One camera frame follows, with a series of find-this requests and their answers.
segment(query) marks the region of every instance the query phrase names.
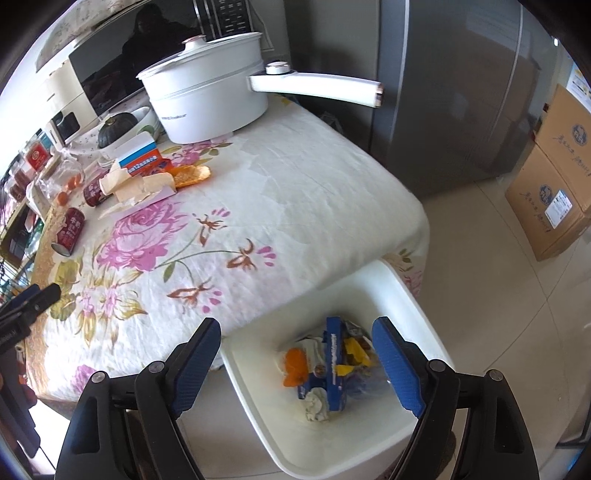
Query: white appliance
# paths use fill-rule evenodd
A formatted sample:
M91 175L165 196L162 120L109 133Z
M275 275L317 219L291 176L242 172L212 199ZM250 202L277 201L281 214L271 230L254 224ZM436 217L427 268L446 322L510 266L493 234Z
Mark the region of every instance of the white appliance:
M41 88L51 118L44 130L58 150L99 124L70 60L52 72Z
M299 73L286 62L266 70L261 33L205 42L187 39L185 49L140 72L150 102L170 140L209 140L248 125L267 110L262 92L299 93L359 103L381 104L379 82L336 75Z

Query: table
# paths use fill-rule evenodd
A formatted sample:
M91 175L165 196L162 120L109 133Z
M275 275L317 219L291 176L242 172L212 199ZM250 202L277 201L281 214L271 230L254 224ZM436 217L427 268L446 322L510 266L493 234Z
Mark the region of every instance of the table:
M375 160L295 103L215 144L159 145L208 181L117 223L73 199L86 225L73 254L50 249L33 281L62 287L34 324L27 371L45 398L77 400L89 376L137 373L168 357L206 316L232 331L366 263L386 258L418 294L428 248L420 202Z

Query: pot lid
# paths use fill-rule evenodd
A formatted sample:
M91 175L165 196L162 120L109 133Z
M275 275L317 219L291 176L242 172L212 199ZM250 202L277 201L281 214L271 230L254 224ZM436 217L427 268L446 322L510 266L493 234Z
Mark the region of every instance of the pot lid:
M137 78L143 80L174 65L215 53L220 48L232 47L240 43L258 40L261 36L262 33L260 32L241 33L239 35L232 35L231 37L218 38L210 42L205 41L205 35L188 38L183 42L185 45L183 51L160 60L145 70L142 70L138 73Z

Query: refrigerator door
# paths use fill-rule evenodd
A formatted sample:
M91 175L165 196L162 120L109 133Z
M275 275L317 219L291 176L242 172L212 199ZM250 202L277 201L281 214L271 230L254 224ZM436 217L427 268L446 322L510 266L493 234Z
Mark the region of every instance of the refrigerator door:
M517 0L382 0L371 154L420 197L511 170L553 39Z

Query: orange food in plastic bag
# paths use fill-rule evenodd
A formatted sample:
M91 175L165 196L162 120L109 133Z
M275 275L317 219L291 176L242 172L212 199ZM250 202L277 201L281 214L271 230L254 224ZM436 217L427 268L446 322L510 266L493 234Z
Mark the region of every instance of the orange food in plastic bag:
M308 362L301 348L290 348L285 354L284 387L299 387L308 380Z

